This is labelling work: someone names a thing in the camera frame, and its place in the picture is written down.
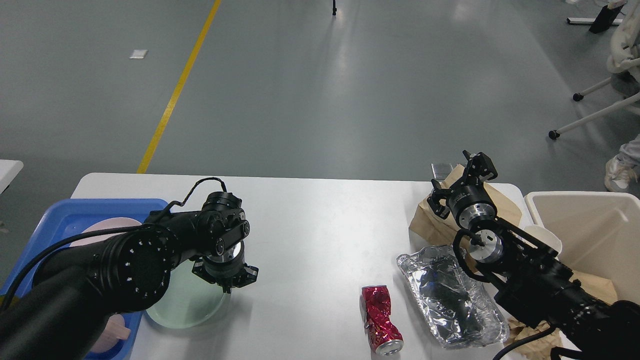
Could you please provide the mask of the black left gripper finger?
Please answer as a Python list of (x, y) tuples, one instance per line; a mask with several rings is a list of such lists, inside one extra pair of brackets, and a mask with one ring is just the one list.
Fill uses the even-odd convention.
[(220, 264), (212, 262), (210, 260), (195, 260), (192, 273), (195, 276), (206, 281), (208, 284), (219, 285), (218, 283), (218, 271), (220, 270)]
[(258, 280), (259, 268), (252, 265), (243, 265), (235, 274), (235, 288), (240, 289), (254, 284)]

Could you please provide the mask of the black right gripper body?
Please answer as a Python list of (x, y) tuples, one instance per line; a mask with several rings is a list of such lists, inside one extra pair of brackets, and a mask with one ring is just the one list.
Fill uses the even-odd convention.
[(478, 223), (492, 220), (498, 214), (496, 205), (482, 184), (455, 187), (447, 205), (455, 223), (465, 230), (473, 230)]

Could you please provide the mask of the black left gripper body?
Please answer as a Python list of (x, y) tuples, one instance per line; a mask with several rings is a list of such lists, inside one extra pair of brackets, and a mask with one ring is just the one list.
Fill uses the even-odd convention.
[(203, 279), (210, 284), (238, 285), (245, 274), (245, 242), (240, 241), (224, 255), (203, 258)]

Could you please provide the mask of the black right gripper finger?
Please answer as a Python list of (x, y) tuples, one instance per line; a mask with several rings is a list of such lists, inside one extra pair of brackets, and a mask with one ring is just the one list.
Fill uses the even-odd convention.
[(462, 187), (482, 187), (486, 182), (498, 178), (499, 173), (492, 159), (484, 152), (471, 153), (463, 150), (467, 163), (462, 171)]
[(427, 197), (427, 204), (437, 217), (446, 220), (451, 213), (447, 201), (453, 194), (453, 190), (448, 187), (442, 187), (438, 180), (430, 180), (430, 184), (432, 185), (432, 191)]

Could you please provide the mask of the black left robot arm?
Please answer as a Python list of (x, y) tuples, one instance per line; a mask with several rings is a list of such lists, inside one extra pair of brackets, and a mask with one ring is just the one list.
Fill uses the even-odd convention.
[(82, 360), (121, 313), (149, 309), (169, 289), (174, 269), (230, 294), (258, 280), (245, 261), (250, 223), (242, 199), (221, 186), (200, 210), (153, 210), (137, 226), (106, 228), (59, 240), (23, 265), (1, 302), (3, 360)]

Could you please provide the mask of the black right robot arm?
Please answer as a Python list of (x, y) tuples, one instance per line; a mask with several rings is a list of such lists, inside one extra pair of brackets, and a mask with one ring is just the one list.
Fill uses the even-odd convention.
[(431, 180), (426, 198), (430, 209), (443, 220), (453, 216), (458, 231), (452, 248), (469, 278), (494, 285), (496, 303), (526, 326), (549, 325), (494, 358), (559, 330), (575, 349), (553, 347), (553, 360), (637, 360), (639, 305), (628, 300), (608, 304), (586, 292), (557, 259), (557, 250), (498, 215), (485, 189), (485, 183), (498, 176), (490, 157), (467, 150), (462, 154), (466, 166), (449, 187)]

